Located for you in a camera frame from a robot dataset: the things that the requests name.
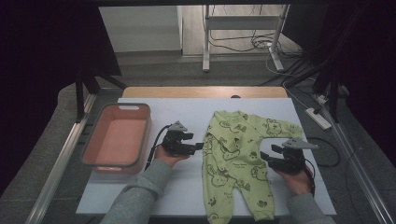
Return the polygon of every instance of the power strip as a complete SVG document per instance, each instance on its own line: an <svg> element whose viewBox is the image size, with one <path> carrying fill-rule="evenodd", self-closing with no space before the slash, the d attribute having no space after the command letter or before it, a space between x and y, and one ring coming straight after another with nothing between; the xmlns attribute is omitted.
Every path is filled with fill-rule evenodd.
<svg viewBox="0 0 396 224"><path fill-rule="evenodd" d="M328 130L332 127L332 125L324 119L320 114L314 114L314 108L308 108L305 110L305 113L311 117L323 130Z"/></svg>

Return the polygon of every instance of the white metal stand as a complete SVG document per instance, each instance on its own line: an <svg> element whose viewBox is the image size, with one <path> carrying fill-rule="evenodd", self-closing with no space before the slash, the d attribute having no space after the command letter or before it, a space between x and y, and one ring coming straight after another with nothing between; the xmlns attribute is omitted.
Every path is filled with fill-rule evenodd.
<svg viewBox="0 0 396 224"><path fill-rule="evenodd" d="M276 52L276 43L282 31L288 9L289 5L284 6L279 16L210 16L209 5L206 5L203 71L209 72L210 30L275 30L273 42L268 44L268 48L276 65L276 71L283 71L284 68Z"/></svg>

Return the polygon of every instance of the gray sleeve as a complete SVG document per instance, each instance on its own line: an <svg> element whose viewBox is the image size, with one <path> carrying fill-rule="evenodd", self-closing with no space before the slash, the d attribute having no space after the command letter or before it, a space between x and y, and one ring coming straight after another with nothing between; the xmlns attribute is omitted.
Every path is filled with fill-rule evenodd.
<svg viewBox="0 0 396 224"><path fill-rule="evenodd" d="M170 166L154 160L120 192L101 223L148 223L154 202L163 195L171 173Z"/></svg>
<svg viewBox="0 0 396 224"><path fill-rule="evenodd" d="M290 214L298 224L335 224L331 217L321 212L312 194L301 194L288 202Z"/></svg>

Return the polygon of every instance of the white wall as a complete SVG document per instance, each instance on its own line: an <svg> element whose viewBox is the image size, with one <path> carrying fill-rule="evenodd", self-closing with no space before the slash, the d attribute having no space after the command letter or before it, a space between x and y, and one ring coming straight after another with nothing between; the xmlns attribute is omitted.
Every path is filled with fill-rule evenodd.
<svg viewBox="0 0 396 224"><path fill-rule="evenodd" d="M100 7L115 52L181 49L181 7Z"/></svg>

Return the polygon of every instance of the storage container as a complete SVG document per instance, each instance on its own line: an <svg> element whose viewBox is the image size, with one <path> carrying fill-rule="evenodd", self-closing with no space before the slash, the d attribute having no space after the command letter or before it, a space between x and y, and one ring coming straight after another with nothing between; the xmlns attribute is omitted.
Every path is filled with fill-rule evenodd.
<svg viewBox="0 0 396 224"><path fill-rule="evenodd" d="M97 172L139 173L145 163L150 126L146 104L105 105L94 123L82 162Z"/></svg>

